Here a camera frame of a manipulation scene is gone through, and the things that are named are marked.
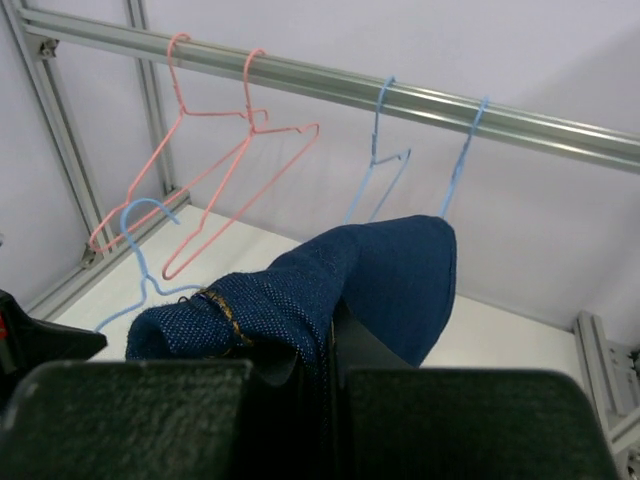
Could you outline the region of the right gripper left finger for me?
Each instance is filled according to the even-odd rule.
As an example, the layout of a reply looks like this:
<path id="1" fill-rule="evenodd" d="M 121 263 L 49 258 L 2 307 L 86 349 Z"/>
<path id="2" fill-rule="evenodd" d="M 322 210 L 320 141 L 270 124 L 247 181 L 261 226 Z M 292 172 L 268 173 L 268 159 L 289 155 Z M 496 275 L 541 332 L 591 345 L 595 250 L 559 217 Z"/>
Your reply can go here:
<path id="1" fill-rule="evenodd" d="M 296 369 L 248 360 L 51 362 L 1 422 L 5 479 L 306 479 Z"/>

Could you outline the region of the navy blue trousers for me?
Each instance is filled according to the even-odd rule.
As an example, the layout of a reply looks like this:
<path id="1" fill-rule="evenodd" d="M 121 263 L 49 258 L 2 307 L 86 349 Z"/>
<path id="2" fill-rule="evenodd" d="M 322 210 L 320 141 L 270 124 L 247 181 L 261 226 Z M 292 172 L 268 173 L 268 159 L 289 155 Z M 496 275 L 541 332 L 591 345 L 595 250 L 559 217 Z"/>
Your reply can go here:
<path id="1" fill-rule="evenodd" d="M 280 255 L 266 269 L 235 272 L 190 298 L 133 321 L 129 360 L 222 357 L 260 344 L 293 349 L 307 412 L 284 442 L 242 456 L 254 472 L 287 479 L 328 474 L 329 347 L 339 303 L 411 366 L 422 364 L 450 318 L 457 242 L 438 217 L 343 225 Z"/>

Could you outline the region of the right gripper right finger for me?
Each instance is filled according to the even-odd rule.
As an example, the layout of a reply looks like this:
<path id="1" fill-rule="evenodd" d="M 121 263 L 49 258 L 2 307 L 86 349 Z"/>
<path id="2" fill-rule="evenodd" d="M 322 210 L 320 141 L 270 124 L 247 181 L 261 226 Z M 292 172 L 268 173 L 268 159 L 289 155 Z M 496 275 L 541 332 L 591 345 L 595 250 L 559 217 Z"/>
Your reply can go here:
<path id="1" fill-rule="evenodd" d="M 579 385 L 553 371 L 417 369 L 344 304 L 332 325 L 338 479 L 615 479 Z"/>

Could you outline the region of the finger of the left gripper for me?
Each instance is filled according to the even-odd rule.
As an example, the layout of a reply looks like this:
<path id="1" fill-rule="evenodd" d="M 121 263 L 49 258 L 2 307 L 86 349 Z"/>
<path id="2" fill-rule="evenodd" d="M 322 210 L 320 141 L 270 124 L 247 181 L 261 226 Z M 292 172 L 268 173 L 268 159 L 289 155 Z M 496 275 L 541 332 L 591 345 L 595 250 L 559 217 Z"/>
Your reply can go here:
<path id="1" fill-rule="evenodd" d="M 8 292 L 1 291 L 1 399 L 41 364 L 88 360 L 107 346 L 102 333 L 30 317 Z"/>

